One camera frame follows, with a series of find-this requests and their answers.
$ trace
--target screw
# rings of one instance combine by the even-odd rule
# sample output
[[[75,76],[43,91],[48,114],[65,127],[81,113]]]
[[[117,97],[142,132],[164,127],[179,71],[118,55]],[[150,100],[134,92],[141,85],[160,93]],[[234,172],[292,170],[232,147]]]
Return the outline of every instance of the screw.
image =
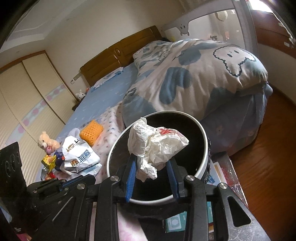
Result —
[[[116,182],[119,180],[119,177],[118,176],[112,176],[110,177],[110,180],[113,181],[113,182]]]
[[[78,185],[77,185],[77,189],[79,189],[79,190],[82,190],[82,189],[84,189],[85,188],[85,184],[84,183],[79,183]]]
[[[192,175],[188,175],[188,176],[186,176],[186,180],[187,180],[187,181],[193,181],[194,179],[195,179],[195,177],[192,176]]]
[[[226,183],[219,183],[219,187],[221,189],[226,189],[226,188],[228,188],[228,185]]]

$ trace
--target tissue paper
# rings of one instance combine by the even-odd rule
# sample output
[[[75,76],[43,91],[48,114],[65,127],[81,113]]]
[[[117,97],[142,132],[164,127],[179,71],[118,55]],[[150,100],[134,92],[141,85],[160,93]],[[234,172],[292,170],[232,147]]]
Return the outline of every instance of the tissue paper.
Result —
[[[188,143],[189,140],[177,130],[149,126],[146,118],[137,120],[128,137],[128,150],[138,157],[136,177],[142,182],[147,178],[156,179],[157,171]]]

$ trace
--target stuffed teddy bear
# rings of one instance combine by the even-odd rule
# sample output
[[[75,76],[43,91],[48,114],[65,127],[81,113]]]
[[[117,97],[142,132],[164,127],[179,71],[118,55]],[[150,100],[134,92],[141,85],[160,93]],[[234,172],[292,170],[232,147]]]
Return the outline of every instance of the stuffed teddy bear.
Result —
[[[47,155],[50,155],[61,145],[56,140],[50,139],[48,134],[43,131],[38,139],[38,146],[42,148]]]
[[[82,93],[81,90],[79,90],[79,93],[76,93],[75,95],[78,96],[79,101],[85,97],[85,93]]]

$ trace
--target blue bed sheet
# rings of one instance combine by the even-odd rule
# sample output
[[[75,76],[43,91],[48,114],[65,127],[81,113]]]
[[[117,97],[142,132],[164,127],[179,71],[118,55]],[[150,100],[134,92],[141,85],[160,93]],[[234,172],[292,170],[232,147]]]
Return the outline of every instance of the blue bed sheet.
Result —
[[[57,140],[63,141],[73,128],[97,119],[107,108],[122,101],[127,90],[137,79],[137,74],[136,66],[131,63],[123,68],[120,75],[106,81],[95,91],[89,91],[58,135]]]

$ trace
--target cartoon face decal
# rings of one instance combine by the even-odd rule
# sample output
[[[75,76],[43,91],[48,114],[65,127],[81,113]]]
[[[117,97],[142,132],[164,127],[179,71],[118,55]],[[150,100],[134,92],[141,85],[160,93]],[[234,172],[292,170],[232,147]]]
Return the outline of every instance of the cartoon face decal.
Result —
[[[74,159],[74,160],[71,161],[71,165],[73,167],[77,166],[78,164],[79,164],[79,162],[77,161],[77,159]]]
[[[247,59],[254,62],[256,61],[253,55],[235,46],[224,46],[216,49],[213,55],[215,58],[222,60],[228,72],[235,77],[241,75],[241,65],[245,63]]]

